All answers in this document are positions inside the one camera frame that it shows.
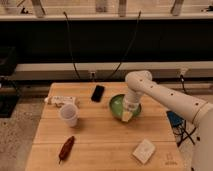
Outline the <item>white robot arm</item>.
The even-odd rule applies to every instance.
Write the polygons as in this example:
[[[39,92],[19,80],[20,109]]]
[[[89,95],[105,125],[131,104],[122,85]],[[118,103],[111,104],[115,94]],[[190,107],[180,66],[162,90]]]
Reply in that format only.
[[[158,85],[149,71],[130,72],[125,77],[126,111],[135,111],[146,94],[197,128],[191,171],[213,171],[213,103]]]

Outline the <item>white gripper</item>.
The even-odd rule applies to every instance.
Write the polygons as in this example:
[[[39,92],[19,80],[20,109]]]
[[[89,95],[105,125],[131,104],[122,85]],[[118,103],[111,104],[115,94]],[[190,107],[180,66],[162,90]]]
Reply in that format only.
[[[127,93],[124,95],[123,107],[127,111],[124,111],[122,114],[123,122],[128,122],[132,118],[133,114],[131,112],[134,112],[138,109],[141,97],[142,93],[135,92],[133,90],[128,90]]]

